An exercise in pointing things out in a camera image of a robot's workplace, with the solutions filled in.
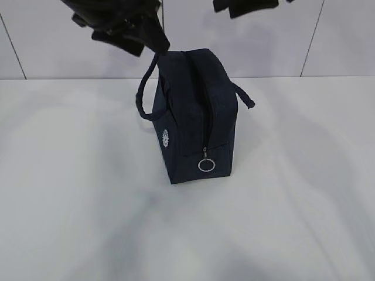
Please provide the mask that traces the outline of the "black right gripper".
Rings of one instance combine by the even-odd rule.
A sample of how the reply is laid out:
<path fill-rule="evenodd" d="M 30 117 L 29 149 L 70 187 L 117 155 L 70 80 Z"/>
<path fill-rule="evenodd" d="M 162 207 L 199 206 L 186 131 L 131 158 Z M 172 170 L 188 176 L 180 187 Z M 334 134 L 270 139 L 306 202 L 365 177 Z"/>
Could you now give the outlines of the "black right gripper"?
<path fill-rule="evenodd" d="M 216 13 L 228 9 L 231 19 L 238 18 L 248 13 L 265 9 L 274 9 L 279 5 L 277 0 L 214 0 L 213 7 Z"/>

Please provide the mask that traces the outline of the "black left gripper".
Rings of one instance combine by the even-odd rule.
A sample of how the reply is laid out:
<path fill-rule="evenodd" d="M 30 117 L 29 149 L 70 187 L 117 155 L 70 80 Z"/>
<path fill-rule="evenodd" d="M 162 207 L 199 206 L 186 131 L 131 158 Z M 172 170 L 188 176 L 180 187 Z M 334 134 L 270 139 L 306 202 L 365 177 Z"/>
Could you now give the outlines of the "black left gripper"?
<path fill-rule="evenodd" d="M 72 21 L 93 30 L 91 38 L 134 56 L 144 48 L 167 53 L 170 47 L 158 11 L 160 1 L 79 1 L 63 3 L 73 11 Z"/>

